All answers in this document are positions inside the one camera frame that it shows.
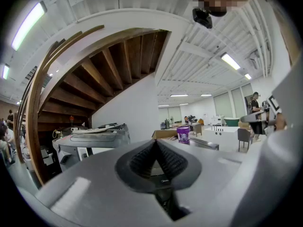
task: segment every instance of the white desk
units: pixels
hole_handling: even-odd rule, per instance
[[[220,151],[238,152],[238,129],[239,127],[208,128],[203,131],[203,140],[219,144]]]

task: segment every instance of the bucket lid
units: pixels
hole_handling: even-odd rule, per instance
[[[177,127],[177,129],[186,130],[186,129],[190,129],[190,127],[189,126],[180,126],[180,127]]]

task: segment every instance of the wooden staircase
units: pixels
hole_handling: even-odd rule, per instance
[[[79,36],[83,38],[102,28],[55,43],[33,75],[28,95],[24,95],[17,118],[22,119],[26,105],[27,144],[41,184],[49,180],[40,152],[43,132],[69,127],[70,116],[74,117],[74,125],[85,122],[91,127],[89,119],[98,109],[156,70],[168,33],[134,28],[105,37],[76,54],[42,90],[52,62],[75,40],[79,41]]]

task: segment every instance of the man in black shirt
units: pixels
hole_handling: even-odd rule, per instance
[[[259,98],[259,93],[258,92],[254,92],[253,98],[251,100],[251,113],[255,113],[261,110],[261,108],[259,107],[259,103],[257,102],[257,99]],[[261,132],[259,132],[262,129],[262,125],[258,125],[258,127],[256,127],[255,130],[255,140],[256,141],[260,141],[259,140],[259,135]]]
[[[9,116],[8,116],[8,128],[12,131],[13,131],[13,123],[14,123],[14,115],[13,115],[12,110],[10,109]]]

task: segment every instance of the chair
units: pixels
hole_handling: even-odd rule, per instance
[[[245,129],[238,129],[238,140],[239,140],[239,150],[240,151],[240,141],[243,141],[243,148],[245,142],[248,143],[248,149],[250,148],[250,141],[252,143],[253,136],[250,135],[250,132]]]

